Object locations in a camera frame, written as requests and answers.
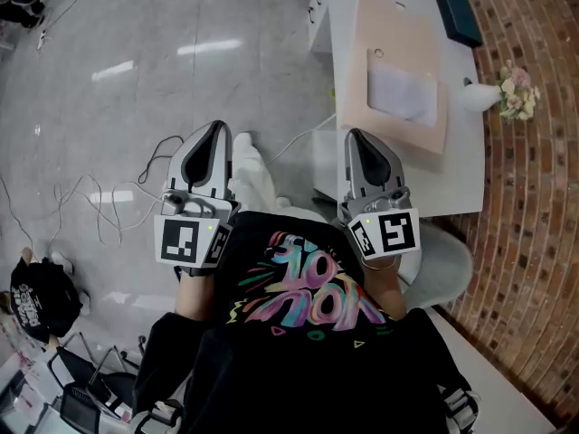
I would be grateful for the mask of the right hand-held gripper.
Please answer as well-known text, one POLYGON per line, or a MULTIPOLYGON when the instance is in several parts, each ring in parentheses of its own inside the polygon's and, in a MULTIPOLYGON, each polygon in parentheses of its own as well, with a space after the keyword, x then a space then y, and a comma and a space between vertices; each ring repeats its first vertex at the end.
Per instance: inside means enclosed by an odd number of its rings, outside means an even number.
POLYGON ((420 249, 419 214, 398 155, 374 135, 352 128, 345 138, 345 172, 349 189, 339 204, 340 220, 362 260, 420 249))

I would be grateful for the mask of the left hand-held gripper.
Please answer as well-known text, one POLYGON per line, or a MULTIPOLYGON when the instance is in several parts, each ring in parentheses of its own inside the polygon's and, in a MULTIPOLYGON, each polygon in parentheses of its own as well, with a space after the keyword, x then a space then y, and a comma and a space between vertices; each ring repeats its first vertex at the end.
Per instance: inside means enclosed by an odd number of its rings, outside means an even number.
POLYGON ((154 218, 157 262, 190 276, 216 269, 241 208, 228 188, 232 169, 232 134, 221 120, 200 127, 175 151, 154 218))

